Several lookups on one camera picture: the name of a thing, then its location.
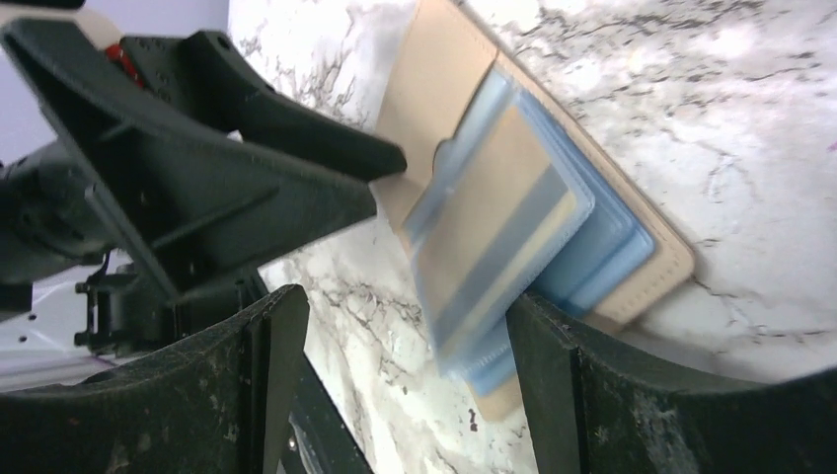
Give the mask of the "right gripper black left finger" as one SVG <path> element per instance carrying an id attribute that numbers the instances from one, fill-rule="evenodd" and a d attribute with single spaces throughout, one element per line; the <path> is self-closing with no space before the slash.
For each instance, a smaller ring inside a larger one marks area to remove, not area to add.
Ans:
<path id="1" fill-rule="evenodd" d="M 273 473 L 309 316 L 299 285 L 72 386 L 1 397 L 5 473 Z"/>

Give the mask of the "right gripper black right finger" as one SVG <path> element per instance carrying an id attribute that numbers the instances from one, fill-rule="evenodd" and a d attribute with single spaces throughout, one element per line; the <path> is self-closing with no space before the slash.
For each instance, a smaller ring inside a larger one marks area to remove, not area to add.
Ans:
<path id="1" fill-rule="evenodd" d="M 832 473 L 836 373 L 760 384 L 648 354 L 533 293 L 506 317 L 542 473 Z"/>

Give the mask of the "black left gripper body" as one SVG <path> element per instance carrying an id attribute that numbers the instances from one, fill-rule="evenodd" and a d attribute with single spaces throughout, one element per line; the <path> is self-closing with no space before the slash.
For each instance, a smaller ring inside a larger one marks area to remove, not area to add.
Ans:
<path id="1" fill-rule="evenodd" d="M 226 281 L 188 301 L 158 297 L 132 264 L 113 274 L 100 267 L 75 291 L 86 296 L 86 329 L 74 345 L 96 356 L 153 352 L 198 333 L 246 308 L 267 294 L 258 274 Z"/>

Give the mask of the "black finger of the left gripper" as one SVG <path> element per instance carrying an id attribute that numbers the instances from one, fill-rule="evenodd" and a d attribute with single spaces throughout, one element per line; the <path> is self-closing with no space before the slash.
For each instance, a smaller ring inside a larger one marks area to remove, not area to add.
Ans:
<path id="1" fill-rule="evenodd" d="M 375 213 L 371 182 L 224 134 L 146 91 L 121 39 L 95 44 L 74 19 L 2 28 L 56 134 L 1 171 L 3 286 L 121 249 L 157 295 L 181 301 Z"/>
<path id="2" fill-rule="evenodd" d="M 120 41 L 122 65 L 144 89 L 224 134 L 330 168 L 364 182 L 402 173 L 402 149 L 328 118 L 275 91 L 222 32 Z"/>

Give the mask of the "beige card holder wallet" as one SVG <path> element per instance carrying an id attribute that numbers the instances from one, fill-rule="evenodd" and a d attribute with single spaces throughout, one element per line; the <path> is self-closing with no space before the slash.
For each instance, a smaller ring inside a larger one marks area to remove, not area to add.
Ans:
<path id="1" fill-rule="evenodd" d="M 376 126 L 405 171 L 372 191 L 439 371 L 484 419 L 522 402 L 505 316 L 526 289 L 607 333 L 686 281 L 685 240 L 574 118 L 450 1 L 420 1 Z"/>

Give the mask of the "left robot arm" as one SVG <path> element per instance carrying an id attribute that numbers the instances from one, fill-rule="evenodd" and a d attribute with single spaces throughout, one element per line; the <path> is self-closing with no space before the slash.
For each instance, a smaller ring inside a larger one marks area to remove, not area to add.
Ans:
<path id="1" fill-rule="evenodd" d="M 399 146 L 275 91 L 218 31 L 94 45 L 19 19 L 3 48 L 53 142 L 1 171 L 1 308 L 76 266 L 95 354 L 154 351 L 261 299 L 260 266 L 374 215 Z"/>

